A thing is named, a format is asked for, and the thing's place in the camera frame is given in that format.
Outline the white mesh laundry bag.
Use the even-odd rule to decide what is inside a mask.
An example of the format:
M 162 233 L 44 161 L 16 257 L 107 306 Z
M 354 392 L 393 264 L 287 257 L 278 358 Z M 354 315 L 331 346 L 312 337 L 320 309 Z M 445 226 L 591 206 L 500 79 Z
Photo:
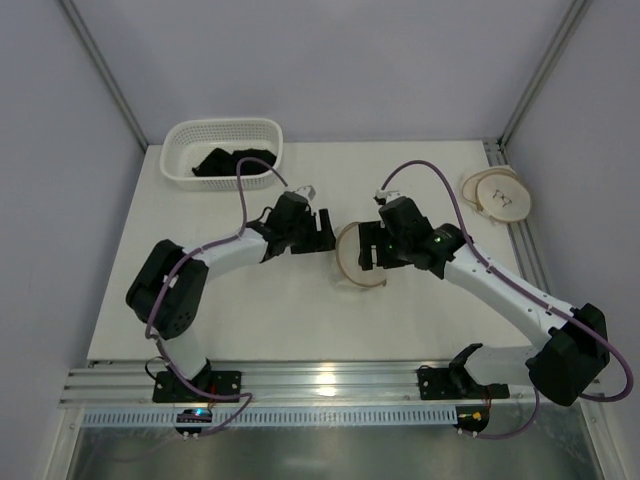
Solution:
M 359 264 L 359 222 L 351 222 L 337 232 L 334 251 L 334 284 L 340 289 L 366 291 L 387 286 L 386 274 L 375 267 L 364 271 Z

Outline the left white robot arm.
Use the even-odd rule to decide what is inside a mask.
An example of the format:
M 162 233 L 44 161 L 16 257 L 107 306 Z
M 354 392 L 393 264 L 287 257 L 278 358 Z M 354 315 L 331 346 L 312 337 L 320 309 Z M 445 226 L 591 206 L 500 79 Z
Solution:
M 154 376 L 153 400 L 237 403 L 244 398 L 238 371 L 216 371 L 192 327 L 207 283 L 243 267 L 290 252 L 330 252 L 336 237 L 328 209 L 314 210 L 311 196 L 286 191 L 239 231 L 197 247 L 158 242 L 125 296 L 156 344 L 164 370 Z

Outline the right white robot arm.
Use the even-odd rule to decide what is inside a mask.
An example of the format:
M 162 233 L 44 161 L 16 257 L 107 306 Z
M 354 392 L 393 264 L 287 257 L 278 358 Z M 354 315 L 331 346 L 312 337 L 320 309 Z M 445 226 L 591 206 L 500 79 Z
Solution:
M 547 399 L 570 406 L 610 361 L 603 312 L 553 298 L 497 265 L 450 223 L 433 227 L 415 202 L 400 196 L 379 210 L 379 220 L 358 227 L 362 270 L 407 265 L 472 294 L 516 327 L 527 347 L 473 344 L 450 367 L 479 385 L 535 387 Z

